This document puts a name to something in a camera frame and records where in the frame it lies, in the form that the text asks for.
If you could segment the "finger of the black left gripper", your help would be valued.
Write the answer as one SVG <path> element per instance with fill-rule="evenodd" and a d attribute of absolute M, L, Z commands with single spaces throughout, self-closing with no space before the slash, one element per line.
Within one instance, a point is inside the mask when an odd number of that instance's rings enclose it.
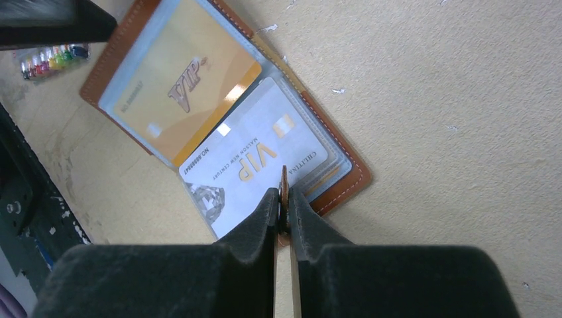
<path fill-rule="evenodd" d="M 1 2 L 1 50 L 106 42 L 116 27 L 93 1 Z"/>

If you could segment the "brown leather card holder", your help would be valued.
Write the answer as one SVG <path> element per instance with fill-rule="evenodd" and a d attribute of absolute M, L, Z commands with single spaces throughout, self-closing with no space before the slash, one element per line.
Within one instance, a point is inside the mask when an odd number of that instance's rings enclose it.
<path fill-rule="evenodd" d="M 80 89 L 80 96 L 84 101 L 103 113 L 110 121 L 115 123 L 124 133 L 153 156 L 155 155 L 151 153 L 146 146 L 142 145 L 131 133 L 127 132 L 113 119 L 106 110 L 102 109 L 99 102 L 106 89 L 109 87 L 117 69 L 129 53 L 135 40 L 139 37 L 160 2 L 162 1 L 135 1 L 131 5 L 131 8 L 128 10 L 123 20 L 113 31 L 106 47 Z M 280 183 L 283 182 L 288 187 L 294 187 L 300 190 L 311 205 L 311 208 L 319 215 L 330 212 L 330 210 L 367 186 L 372 177 L 365 163 L 345 140 L 332 120 L 309 94 L 303 83 L 290 69 L 289 65 L 287 65 L 287 63 L 263 41 L 258 32 L 248 25 L 225 1 L 199 2 L 202 2 L 204 7 L 210 8 L 211 14 L 217 15 L 220 23 L 224 24 L 229 32 L 234 32 L 241 37 L 241 44 L 256 58 L 261 65 L 262 71 L 257 79 L 250 84 L 249 88 L 238 98 L 232 108 L 228 110 L 198 144 L 194 151 L 197 150 L 200 144 L 218 128 L 263 79 L 272 78 L 328 151 L 327 160 L 296 183 L 289 182 L 287 168 L 283 167 Z M 168 166 L 158 157 L 157 158 L 178 174 L 186 193 L 199 212 L 179 173 L 180 166 L 192 153 L 179 166 Z"/>

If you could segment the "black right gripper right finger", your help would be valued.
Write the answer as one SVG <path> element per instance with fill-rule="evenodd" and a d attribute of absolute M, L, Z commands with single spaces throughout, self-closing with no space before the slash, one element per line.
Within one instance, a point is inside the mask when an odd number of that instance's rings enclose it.
<path fill-rule="evenodd" d="M 361 245 L 287 194 L 296 317 L 518 317 L 492 258 L 473 246 Z"/>

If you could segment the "silver white VIP card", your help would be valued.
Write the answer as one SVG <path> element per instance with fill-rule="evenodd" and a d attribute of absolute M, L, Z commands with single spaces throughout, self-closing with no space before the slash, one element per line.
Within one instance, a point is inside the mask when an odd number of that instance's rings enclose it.
<path fill-rule="evenodd" d="M 180 166 L 186 189 L 214 235 L 246 219 L 283 167 L 296 183 L 328 151 L 272 78 L 263 79 Z"/>

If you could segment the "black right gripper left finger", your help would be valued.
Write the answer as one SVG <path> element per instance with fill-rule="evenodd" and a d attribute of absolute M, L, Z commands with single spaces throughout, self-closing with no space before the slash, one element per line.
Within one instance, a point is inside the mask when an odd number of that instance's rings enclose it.
<path fill-rule="evenodd" d="M 78 245 L 34 317 L 272 317 L 278 190 L 213 244 Z"/>

